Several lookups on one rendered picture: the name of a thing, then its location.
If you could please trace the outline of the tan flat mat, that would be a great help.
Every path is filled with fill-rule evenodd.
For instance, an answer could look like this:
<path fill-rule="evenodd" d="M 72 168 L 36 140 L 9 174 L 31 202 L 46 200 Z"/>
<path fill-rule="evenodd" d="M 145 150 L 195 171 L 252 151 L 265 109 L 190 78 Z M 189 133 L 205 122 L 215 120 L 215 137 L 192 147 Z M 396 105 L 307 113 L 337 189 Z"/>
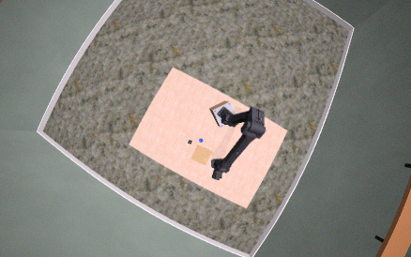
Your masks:
<path fill-rule="evenodd" d="M 212 151 L 197 144 L 191 159 L 206 165 Z"/>

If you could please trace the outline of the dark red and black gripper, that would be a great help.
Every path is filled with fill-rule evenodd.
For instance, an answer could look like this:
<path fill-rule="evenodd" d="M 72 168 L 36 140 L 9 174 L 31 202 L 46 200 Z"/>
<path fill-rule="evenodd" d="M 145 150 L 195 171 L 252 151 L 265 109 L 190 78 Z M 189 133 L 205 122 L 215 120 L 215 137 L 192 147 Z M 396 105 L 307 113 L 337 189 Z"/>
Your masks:
<path fill-rule="evenodd" d="M 211 168 L 214 168 L 214 164 L 216 163 L 216 161 L 220 161 L 222 159 L 212 159 L 211 160 Z"/>

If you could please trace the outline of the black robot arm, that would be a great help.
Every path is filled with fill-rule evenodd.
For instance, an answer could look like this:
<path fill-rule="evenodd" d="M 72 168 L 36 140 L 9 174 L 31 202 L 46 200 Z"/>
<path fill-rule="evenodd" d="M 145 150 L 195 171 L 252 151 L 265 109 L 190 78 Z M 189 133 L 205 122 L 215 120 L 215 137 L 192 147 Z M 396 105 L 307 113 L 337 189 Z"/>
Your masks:
<path fill-rule="evenodd" d="M 220 162 L 215 163 L 214 171 L 211 177 L 215 180 L 222 179 L 222 174 L 227 174 L 230 171 L 232 164 L 248 147 L 248 145 L 256 138 L 261 139 L 261 137 L 266 133 L 264 111 L 250 107 L 248 111 L 243 113 L 232 114 L 231 112 L 229 112 L 230 111 L 228 109 L 222 107 L 217 113 L 217 115 L 221 118 L 222 124 L 228 126 L 230 125 L 229 127 L 236 127 L 236 125 L 238 125 L 239 123 L 245 123 L 240 128 L 242 135 L 238 139 L 236 144 L 229 151 L 229 153 L 222 160 L 220 160 Z M 226 116 L 227 114 L 228 116 Z M 248 121 L 246 121 L 247 119 Z"/>

